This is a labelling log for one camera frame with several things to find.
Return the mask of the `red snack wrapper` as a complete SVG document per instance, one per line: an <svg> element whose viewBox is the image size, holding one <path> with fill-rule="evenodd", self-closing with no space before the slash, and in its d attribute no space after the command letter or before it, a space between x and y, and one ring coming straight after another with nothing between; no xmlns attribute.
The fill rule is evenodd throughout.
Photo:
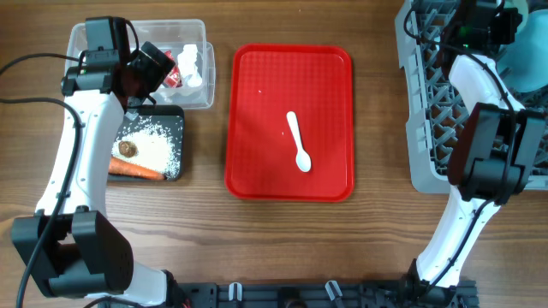
<svg viewBox="0 0 548 308"><path fill-rule="evenodd" d="M166 76L163 85L168 88L182 87L182 77L179 68L176 65L176 60L170 50L164 53L175 65Z"/></svg>

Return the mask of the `white tissue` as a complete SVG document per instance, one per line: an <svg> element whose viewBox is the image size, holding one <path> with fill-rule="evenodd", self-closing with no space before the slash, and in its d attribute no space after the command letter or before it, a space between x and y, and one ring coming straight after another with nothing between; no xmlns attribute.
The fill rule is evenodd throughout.
<svg viewBox="0 0 548 308"><path fill-rule="evenodd" d="M196 88L201 86L203 78L200 73L200 53L196 44L185 44L177 56L182 86Z"/></svg>

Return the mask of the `brown mushroom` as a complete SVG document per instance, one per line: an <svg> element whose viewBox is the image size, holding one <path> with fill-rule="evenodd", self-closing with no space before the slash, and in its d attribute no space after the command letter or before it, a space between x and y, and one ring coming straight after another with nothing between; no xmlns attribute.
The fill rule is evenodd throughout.
<svg viewBox="0 0 548 308"><path fill-rule="evenodd" d="M137 146L131 141L121 141L118 143L119 153L124 157L133 157L137 154Z"/></svg>

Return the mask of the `orange carrot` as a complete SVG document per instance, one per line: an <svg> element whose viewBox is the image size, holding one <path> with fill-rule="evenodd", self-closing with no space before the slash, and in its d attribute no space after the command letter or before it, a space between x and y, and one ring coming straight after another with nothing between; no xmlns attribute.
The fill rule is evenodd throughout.
<svg viewBox="0 0 548 308"><path fill-rule="evenodd" d="M119 175L150 181L163 181L166 179L163 174L155 170L147 169L133 163L128 163L116 157L110 158L108 173L110 175Z"/></svg>

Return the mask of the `white plastic spoon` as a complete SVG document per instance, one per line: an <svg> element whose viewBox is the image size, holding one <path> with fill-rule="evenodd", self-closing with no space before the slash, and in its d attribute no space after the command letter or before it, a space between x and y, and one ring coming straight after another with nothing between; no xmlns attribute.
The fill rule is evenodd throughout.
<svg viewBox="0 0 548 308"><path fill-rule="evenodd" d="M303 173L307 173L312 168L312 160L309 156L309 154L305 151L302 140L301 140L301 132L299 127L299 122L296 116L296 113L294 111L289 111L286 114L286 119L289 124L289 129L292 133L292 136L294 138L295 147L296 147L296 156L295 156L295 162L299 170Z"/></svg>

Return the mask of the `light blue plate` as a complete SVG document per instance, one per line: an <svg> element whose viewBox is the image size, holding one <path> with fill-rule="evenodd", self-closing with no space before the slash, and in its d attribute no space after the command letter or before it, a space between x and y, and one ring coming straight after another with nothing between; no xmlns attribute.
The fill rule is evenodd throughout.
<svg viewBox="0 0 548 308"><path fill-rule="evenodd" d="M528 15L526 25L515 36L515 42L506 48L497 62L507 88L517 92L534 92L547 86L547 9Z"/></svg>

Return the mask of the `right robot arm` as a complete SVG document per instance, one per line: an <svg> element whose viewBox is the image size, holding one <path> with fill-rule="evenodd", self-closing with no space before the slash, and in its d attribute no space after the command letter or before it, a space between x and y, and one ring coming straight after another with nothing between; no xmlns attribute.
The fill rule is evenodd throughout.
<svg viewBox="0 0 548 308"><path fill-rule="evenodd" d="M421 46L434 53L438 72L458 92L468 119L449 157L448 203L432 239L400 281L403 305L446 307L461 290L460 271L485 224L523 191L545 129L503 84L491 50L513 41L522 16L503 1L461 1L432 38L420 32L420 1L399 20L411 39L417 69Z"/></svg>

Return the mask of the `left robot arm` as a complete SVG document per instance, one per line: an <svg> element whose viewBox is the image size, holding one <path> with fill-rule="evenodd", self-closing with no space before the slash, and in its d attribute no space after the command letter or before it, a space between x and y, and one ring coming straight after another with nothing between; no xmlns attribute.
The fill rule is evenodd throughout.
<svg viewBox="0 0 548 308"><path fill-rule="evenodd" d="M174 62L153 44L97 45L75 58L62 82L66 110L50 182L32 216L18 218L11 239L49 298L90 298L133 307L183 307L186 294L166 270L134 260L108 221L105 191L111 148L129 103L146 100Z"/></svg>

